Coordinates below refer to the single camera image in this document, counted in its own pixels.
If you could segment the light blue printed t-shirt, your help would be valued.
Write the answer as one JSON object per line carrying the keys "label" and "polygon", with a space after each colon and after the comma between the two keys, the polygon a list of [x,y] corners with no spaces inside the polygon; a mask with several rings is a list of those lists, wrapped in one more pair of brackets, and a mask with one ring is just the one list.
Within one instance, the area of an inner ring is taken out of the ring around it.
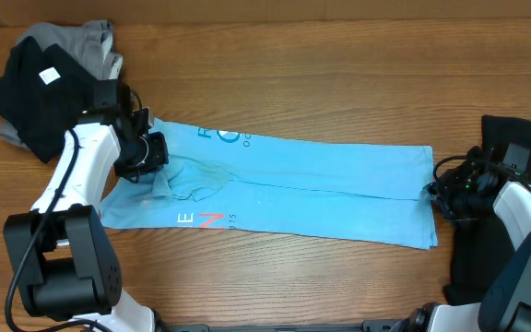
{"label": "light blue printed t-shirt", "polygon": [[289,233],[430,249],[429,146],[329,144],[157,121],[169,161],[103,199],[113,229]]}

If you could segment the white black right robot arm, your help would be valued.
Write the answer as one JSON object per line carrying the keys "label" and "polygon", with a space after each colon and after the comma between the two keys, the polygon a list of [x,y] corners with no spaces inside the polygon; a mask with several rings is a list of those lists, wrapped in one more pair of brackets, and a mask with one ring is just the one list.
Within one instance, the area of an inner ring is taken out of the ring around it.
{"label": "white black right robot arm", "polygon": [[426,303],[393,331],[531,331],[531,184],[504,164],[462,157],[507,179],[492,209],[505,225],[514,254],[480,302],[451,306]]}

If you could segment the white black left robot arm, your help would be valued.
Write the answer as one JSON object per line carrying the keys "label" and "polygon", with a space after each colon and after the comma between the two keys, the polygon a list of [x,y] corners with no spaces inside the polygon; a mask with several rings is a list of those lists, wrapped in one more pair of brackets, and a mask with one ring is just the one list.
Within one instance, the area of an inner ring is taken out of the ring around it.
{"label": "white black left robot arm", "polygon": [[79,124],[65,146],[47,189],[29,212],[4,226],[14,271],[5,301],[8,328],[18,331],[12,306],[18,294],[33,317],[54,320],[54,331],[165,331],[159,313],[123,287],[120,263],[100,221],[106,178],[122,153],[110,124]]}

